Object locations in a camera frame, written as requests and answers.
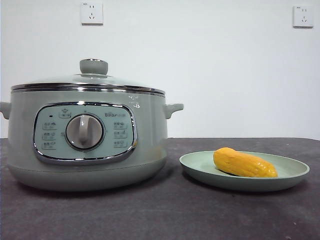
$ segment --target glass lid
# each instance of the glass lid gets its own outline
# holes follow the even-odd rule
[[[27,91],[65,91],[68,89],[80,89],[83,91],[135,91],[149,92],[165,95],[165,92],[149,86],[142,86],[138,82],[108,76],[108,63],[95,58],[87,58],[80,61],[81,73],[50,77],[39,81],[33,81],[25,84],[14,85],[11,87],[15,92]]]

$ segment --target table surface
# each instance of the table surface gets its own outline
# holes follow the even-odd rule
[[[164,168],[139,184],[53,192],[18,183],[1,140],[2,240],[319,240],[320,141],[304,138],[169,138]],[[231,147],[309,165],[298,185],[252,193],[217,188],[183,172],[179,157]]]

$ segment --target control panel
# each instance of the control panel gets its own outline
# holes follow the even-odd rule
[[[135,118],[124,105],[53,103],[43,107],[34,122],[34,149],[49,163],[111,162],[129,154],[136,144]]]

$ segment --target wall outlet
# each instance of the wall outlet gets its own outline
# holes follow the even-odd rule
[[[312,28],[314,26],[314,11],[312,6],[293,7],[293,26]]]
[[[99,2],[82,2],[80,6],[80,21],[83,25],[104,24],[103,4]]]

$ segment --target stainless steel rim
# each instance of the stainless steel rim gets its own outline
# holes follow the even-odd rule
[[[12,92],[40,92],[40,91],[79,91],[79,92],[108,92],[108,90],[134,91],[165,95],[162,90],[143,86],[117,85],[117,84],[94,84],[94,83],[29,83],[11,87]]]

